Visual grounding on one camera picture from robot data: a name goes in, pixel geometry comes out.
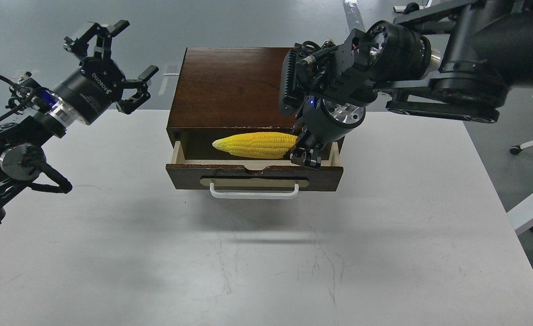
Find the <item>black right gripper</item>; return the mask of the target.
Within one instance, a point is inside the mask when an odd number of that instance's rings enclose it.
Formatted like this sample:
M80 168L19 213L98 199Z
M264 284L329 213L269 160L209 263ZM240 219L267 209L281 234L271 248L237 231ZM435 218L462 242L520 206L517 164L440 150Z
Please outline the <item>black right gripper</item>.
M308 97L302 108L304 127L285 158L299 165L319 170L322 151L327 143L339 140L365 118L366 108L346 103L339 105L322 98Z

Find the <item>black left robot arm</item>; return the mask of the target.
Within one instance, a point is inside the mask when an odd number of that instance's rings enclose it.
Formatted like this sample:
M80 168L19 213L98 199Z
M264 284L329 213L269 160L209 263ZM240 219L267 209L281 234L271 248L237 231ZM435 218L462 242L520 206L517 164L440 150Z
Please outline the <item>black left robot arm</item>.
M68 193L72 184L48 162L43 145L62 138L76 120L92 124L110 105L131 114L151 97L148 87L157 66L135 80L126 78L111 57L113 38L129 26L90 22L64 49L80 62L53 89L39 85L30 72L17 82L0 75L0 223L4 206L25 188Z

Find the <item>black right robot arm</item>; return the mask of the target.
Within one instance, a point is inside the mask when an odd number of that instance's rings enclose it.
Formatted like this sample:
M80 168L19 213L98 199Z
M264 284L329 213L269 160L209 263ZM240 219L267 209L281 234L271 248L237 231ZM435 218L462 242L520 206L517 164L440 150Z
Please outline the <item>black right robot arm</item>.
M533 87L533 0L449 0L352 29L340 45L295 44L279 110L297 120L290 161L319 169L320 151L380 92L392 113L494 123L514 86Z

